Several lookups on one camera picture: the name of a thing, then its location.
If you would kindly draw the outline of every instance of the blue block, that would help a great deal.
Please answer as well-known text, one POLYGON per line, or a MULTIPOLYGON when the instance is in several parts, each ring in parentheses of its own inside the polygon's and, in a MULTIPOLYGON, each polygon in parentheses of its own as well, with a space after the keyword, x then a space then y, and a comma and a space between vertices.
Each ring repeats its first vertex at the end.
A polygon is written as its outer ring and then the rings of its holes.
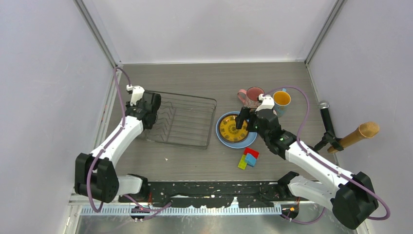
POLYGON ((249 166, 254 167, 254 166, 255 166, 255 163, 257 162, 257 159, 254 158, 254 156, 253 156, 252 154, 246 154, 246 156, 245 156, 245 162, 246 162, 249 166))

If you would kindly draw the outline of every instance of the yellow-green block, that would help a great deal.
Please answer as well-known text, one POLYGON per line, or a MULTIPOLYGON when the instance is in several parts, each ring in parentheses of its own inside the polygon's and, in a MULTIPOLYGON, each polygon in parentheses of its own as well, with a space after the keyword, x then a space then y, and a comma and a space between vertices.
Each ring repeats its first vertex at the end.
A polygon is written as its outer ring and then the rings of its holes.
POLYGON ((241 168, 243 170, 245 170, 245 168, 246 168, 245 157, 246 157, 246 155, 243 155, 241 157, 240 163, 238 163, 238 168, 241 168))

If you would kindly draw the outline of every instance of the robotic arm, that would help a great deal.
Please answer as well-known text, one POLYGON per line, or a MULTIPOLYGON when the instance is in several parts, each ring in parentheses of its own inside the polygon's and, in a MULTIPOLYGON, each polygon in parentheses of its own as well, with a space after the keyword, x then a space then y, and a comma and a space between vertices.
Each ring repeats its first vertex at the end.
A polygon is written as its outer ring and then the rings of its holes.
POLYGON ((273 110, 273 98, 260 95, 259 100, 262 104, 257 109, 241 109, 236 117, 237 129, 241 129, 243 122, 249 120, 247 130, 257 132, 272 153, 300 166, 321 182, 313 182, 295 172, 289 172, 279 180, 279 184, 285 185, 292 195, 304 197, 333 211, 346 227, 357 228, 378 208, 378 202, 343 177, 352 178, 374 192, 370 178, 362 172, 355 175, 344 170, 324 159, 304 142, 300 141, 299 144, 294 134, 281 128, 273 110), (334 174, 325 165, 335 168, 338 173, 334 174))
POLYGON ((118 177, 115 166, 129 146, 145 129, 151 129, 156 122, 157 111, 161 105, 161 96, 145 91, 140 86, 127 86, 132 94, 127 103, 125 119, 122 120, 108 138, 92 150, 90 154, 79 154, 75 162, 75 192, 87 196, 87 174, 92 161, 100 152, 100 158, 93 168, 90 189, 94 199, 109 203, 117 195, 132 194, 136 197, 146 197, 147 179, 138 175, 118 177))

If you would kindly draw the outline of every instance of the black stand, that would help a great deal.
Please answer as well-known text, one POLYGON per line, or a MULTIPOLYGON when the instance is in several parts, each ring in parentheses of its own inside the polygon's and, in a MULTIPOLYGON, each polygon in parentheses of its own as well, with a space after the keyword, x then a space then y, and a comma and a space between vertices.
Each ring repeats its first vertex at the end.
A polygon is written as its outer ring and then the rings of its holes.
POLYGON ((337 138, 336 134, 334 133, 333 123, 331 122, 330 112, 328 111, 328 102, 321 101, 319 103, 320 114, 321 118, 324 123, 325 133, 322 137, 321 141, 314 146, 314 151, 318 152, 328 143, 330 143, 334 149, 338 151, 344 150, 342 145, 340 145, 339 141, 341 138, 337 138))

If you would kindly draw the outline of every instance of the wire dish rack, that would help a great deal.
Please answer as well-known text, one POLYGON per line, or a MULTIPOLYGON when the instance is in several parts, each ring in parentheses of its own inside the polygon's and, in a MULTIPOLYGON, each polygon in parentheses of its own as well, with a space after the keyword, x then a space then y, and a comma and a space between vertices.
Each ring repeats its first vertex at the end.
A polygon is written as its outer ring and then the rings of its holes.
POLYGON ((207 97, 151 91, 161 95, 158 119, 144 131, 147 140, 206 149, 217 101, 207 97))

